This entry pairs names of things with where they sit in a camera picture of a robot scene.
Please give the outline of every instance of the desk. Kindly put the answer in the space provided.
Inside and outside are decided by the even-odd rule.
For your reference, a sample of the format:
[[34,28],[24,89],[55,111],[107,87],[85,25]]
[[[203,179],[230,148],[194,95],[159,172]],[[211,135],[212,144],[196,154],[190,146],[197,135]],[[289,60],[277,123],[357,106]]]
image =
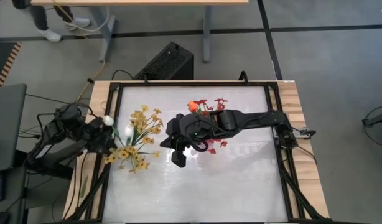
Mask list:
[[[210,60],[210,19],[212,5],[219,4],[247,4],[249,0],[31,0],[32,5],[63,5],[63,6],[87,6],[96,21],[97,27],[101,26],[106,17],[102,13],[102,6],[152,6],[152,5],[205,5],[203,17],[203,62]],[[100,29],[104,37],[98,60],[106,58],[111,36],[113,35],[115,16],[110,15],[108,22]]]
[[[129,83],[139,82],[140,83],[142,81],[123,81],[123,82],[129,82]],[[184,81],[171,80],[171,81],[163,81],[163,82],[184,82]],[[191,82],[218,82],[218,81],[193,80]],[[242,82],[242,81],[220,80],[220,82]],[[93,109],[93,112],[97,116],[103,116],[105,113],[104,107],[105,107],[106,100],[108,98],[108,90],[109,90],[110,83],[111,81],[97,81],[94,84],[93,93],[91,95],[91,100],[90,100],[90,107]],[[277,85],[279,88],[279,96],[281,99],[282,109],[284,110],[285,113],[288,114],[292,126],[297,129],[306,127],[295,82],[294,81],[278,81]],[[273,103],[273,107],[275,108],[276,107],[275,99],[272,98],[271,101]],[[116,102],[113,100],[111,104],[111,112],[112,112],[111,116],[113,116],[115,106],[116,106]],[[89,122],[92,119],[93,119],[92,116],[88,116],[86,118],[86,121]],[[301,147],[307,149],[308,151],[312,153],[310,140],[300,139],[298,140],[298,143]],[[322,192],[322,187],[320,183],[320,178],[319,178],[317,167],[314,163],[314,160],[311,157],[309,157],[309,155],[307,155],[305,152],[300,151],[298,149],[294,149],[292,151],[292,155],[294,158],[297,180],[298,180],[301,191],[304,193],[304,195],[309,200],[309,202],[317,209],[317,211],[321,215],[328,217],[328,210],[325,203],[324,194]],[[83,156],[79,157],[77,159],[78,164],[81,164],[82,160],[83,160]],[[87,192],[90,190],[90,178],[92,177],[93,170],[95,168],[95,161],[96,161],[96,154],[89,154],[87,155],[87,158],[85,159],[85,163],[83,166],[83,180],[86,178],[86,176],[89,179],[89,181],[85,185],[86,186],[85,194],[87,194]],[[77,184],[74,185],[74,179],[73,179],[74,175],[73,175],[70,189],[68,191],[67,202],[65,205],[65,211],[67,211],[67,209],[70,206],[70,201],[72,199],[73,188],[75,188],[75,196],[73,199],[75,203],[72,203],[72,206],[69,208],[69,213],[68,213],[69,215],[74,212],[75,204],[78,198],[79,183],[80,183],[80,179],[79,179],[80,166],[77,166],[77,169],[74,172],[77,172],[76,174]],[[293,192],[291,191],[291,189],[290,188],[288,189],[289,189],[289,198],[291,201],[293,217],[297,218],[299,216],[297,212],[298,207],[297,207],[296,198]],[[101,188],[95,195],[95,198],[92,204],[92,209],[91,209],[91,216],[90,216],[91,218],[98,217],[98,207],[100,204],[100,198],[101,198]]]

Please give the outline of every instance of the green leaf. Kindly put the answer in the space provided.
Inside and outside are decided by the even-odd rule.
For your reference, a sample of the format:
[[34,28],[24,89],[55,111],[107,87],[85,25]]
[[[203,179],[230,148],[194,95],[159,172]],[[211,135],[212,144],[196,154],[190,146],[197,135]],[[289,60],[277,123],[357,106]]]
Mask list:
[[80,189],[80,198],[83,198],[83,196],[85,196],[87,179],[88,179],[88,176],[85,177],[85,179],[82,183],[82,189]]

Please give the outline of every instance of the orange flower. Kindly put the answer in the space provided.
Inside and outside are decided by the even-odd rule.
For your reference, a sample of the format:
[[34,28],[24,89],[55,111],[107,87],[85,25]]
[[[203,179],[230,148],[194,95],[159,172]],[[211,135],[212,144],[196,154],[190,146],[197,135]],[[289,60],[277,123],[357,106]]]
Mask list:
[[194,101],[189,101],[188,106],[190,112],[196,112],[199,109],[198,104],[196,104]]

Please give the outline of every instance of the black box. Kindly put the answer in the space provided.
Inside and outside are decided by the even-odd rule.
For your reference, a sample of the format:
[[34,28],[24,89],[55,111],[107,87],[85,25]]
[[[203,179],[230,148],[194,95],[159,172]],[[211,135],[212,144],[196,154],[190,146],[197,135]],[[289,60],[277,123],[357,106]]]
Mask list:
[[193,80],[193,53],[170,42],[134,79]]

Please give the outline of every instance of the wooden board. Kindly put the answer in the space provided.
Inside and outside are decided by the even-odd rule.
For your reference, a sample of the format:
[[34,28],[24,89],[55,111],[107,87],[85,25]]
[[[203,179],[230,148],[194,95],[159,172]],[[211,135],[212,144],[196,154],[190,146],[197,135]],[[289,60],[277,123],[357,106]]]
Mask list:
[[247,4],[248,0],[31,0],[32,5],[140,6]]
[[[114,81],[114,82],[128,82],[128,83],[142,83],[143,81]],[[156,80],[150,82],[168,82],[167,80]],[[183,80],[171,80],[171,82],[184,82]],[[191,80],[188,82],[243,82],[241,80]],[[272,82],[272,80],[252,80],[251,82]],[[108,98],[108,90],[111,81],[97,81],[94,84],[93,93],[91,94],[90,107],[93,109],[94,114],[97,116],[103,116],[105,112],[105,103]],[[303,116],[302,106],[300,103],[299,95],[297,93],[296,84],[294,81],[278,81],[279,85],[279,94],[281,96],[281,104],[283,110],[288,114],[289,120],[293,127],[295,128],[304,128],[305,120]],[[114,108],[116,102],[113,102],[111,108]],[[92,120],[93,117],[88,115],[86,121]],[[298,140],[300,146],[312,153],[312,147],[309,140]],[[319,174],[317,166],[315,165],[314,160],[310,155],[301,151],[299,149],[294,149],[293,152],[297,178],[299,181],[299,187],[303,194],[306,196],[308,201],[315,207],[315,209],[323,216],[328,217],[327,205],[325,203],[324,194],[322,192],[322,187],[319,179]],[[83,168],[83,177],[88,176],[88,182],[85,189],[85,195],[90,190],[91,176],[93,174],[93,168],[95,164],[96,154],[87,155],[87,159]],[[67,217],[69,217],[76,207],[76,202],[78,198],[78,189],[80,183],[80,165],[82,164],[82,157],[77,159],[77,169],[74,172],[77,172],[77,181],[75,186],[75,195],[72,202],[72,206],[68,212]],[[71,199],[72,191],[74,188],[74,175],[72,177],[70,189],[68,191],[67,202],[65,204],[65,212],[67,211]],[[91,213],[92,218],[97,218],[98,213],[98,204],[100,202],[100,190],[96,194],[96,197],[93,202],[93,209]],[[294,194],[292,190],[290,191],[291,206],[294,217],[297,217],[297,205]]]

